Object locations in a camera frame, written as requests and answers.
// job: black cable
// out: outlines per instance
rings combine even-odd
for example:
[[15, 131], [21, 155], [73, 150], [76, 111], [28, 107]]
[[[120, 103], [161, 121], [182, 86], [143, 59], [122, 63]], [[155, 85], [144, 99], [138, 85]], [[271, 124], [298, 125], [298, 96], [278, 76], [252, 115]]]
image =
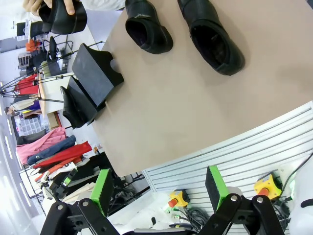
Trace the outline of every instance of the black cable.
[[296, 170], [294, 170], [287, 178], [283, 188], [282, 188], [282, 192], [280, 193], [280, 195], [278, 196], [277, 200], [274, 202], [273, 206], [275, 206], [277, 204], [277, 202], [279, 201], [279, 199], [281, 198], [281, 196], [283, 195], [285, 188], [287, 186], [288, 181], [290, 180], [290, 178], [294, 175], [294, 173], [296, 173], [305, 163], [307, 163], [307, 161], [313, 156], [313, 152], [310, 154], [310, 156], [303, 162], [301, 163]]
[[209, 220], [209, 216], [199, 208], [185, 208], [188, 221], [198, 233]]

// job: black shoe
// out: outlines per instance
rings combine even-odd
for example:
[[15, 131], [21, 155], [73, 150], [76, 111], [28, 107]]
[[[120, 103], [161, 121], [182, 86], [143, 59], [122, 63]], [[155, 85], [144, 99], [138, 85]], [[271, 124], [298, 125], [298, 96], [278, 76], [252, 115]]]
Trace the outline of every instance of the black shoe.
[[147, 0], [126, 0], [126, 31], [141, 49], [161, 54], [173, 47], [173, 40], [161, 26], [155, 7]]
[[223, 75], [239, 72], [245, 58], [223, 28], [212, 3], [208, 0], [178, 0], [178, 3], [191, 39], [206, 62]]
[[52, 8], [42, 3], [39, 16], [44, 22], [43, 30], [55, 34], [81, 32], [87, 25], [87, 13], [80, 1], [73, 1], [75, 14], [67, 13], [64, 0], [53, 0]]

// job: bolt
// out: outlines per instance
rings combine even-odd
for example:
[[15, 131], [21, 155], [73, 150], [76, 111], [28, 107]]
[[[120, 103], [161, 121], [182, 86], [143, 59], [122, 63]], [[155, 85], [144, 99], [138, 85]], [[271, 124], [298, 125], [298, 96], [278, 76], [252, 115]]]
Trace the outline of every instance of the bolt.
[[237, 196], [232, 195], [230, 199], [235, 202], [235, 201], [237, 201], [238, 198], [237, 198]]
[[262, 197], [258, 197], [258, 198], [256, 199], [256, 201], [257, 201], [258, 203], [262, 203], [262, 202], [263, 202], [263, 198], [262, 198]]

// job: brown table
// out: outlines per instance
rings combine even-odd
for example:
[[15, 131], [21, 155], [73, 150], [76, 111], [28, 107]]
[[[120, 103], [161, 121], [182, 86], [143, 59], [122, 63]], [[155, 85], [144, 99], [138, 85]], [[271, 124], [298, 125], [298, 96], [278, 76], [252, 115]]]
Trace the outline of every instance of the brown table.
[[124, 84], [93, 126], [120, 176], [177, 159], [266, 123], [313, 98], [313, 10], [304, 0], [213, 0], [246, 58], [215, 72], [194, 47], [176, 0], [150, 0], [173, 37], [166, 54], [141, 50], [124, 11], [104, 49]]

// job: person in background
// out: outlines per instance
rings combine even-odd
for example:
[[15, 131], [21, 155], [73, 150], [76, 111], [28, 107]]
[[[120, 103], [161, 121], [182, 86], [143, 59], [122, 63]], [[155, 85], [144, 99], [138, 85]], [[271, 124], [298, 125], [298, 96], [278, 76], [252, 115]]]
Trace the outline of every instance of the person in background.
[[[40, 21], [38, 9], [43, 1], [52, 6], [52, 0], [0, 0], [0, 17], [11, 17], [16, 22], [24, 22], [26, 19]], [[64, 3], [67, 12], [74, 14], [73, 0], [64, 0]], [[125, 7], [125, 0], [82, 0], [82, 3], [86, 9], [97, 11], [119, 10]]]

